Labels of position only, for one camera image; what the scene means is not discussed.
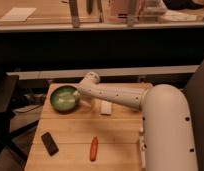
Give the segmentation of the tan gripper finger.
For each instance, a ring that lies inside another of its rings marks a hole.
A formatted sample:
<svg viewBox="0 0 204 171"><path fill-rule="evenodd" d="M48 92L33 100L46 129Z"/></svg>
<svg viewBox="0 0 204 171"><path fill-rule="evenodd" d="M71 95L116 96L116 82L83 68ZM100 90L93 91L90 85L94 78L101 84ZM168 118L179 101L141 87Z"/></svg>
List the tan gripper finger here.
<svg viewBox="0 0 204 171"><path fill-rule="evenodd" d="M78 91L75 91L75 92L73 93L73 95L74 95L75 97L79 97L79 96L80 96L80 94L79 94Z"/></svg>

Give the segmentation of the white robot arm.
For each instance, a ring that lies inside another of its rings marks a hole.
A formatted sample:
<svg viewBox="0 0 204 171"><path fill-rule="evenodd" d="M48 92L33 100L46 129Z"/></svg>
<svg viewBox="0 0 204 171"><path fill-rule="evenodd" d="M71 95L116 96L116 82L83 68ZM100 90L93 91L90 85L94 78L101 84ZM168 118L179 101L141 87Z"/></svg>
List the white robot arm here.
<svg viewBox="0 0 204 171"><path fill-rule="evenodd" d="M77 90L142 112L146 171L199 171L189 104L178 88L105 86L97 73L88 72Z"/></svg>

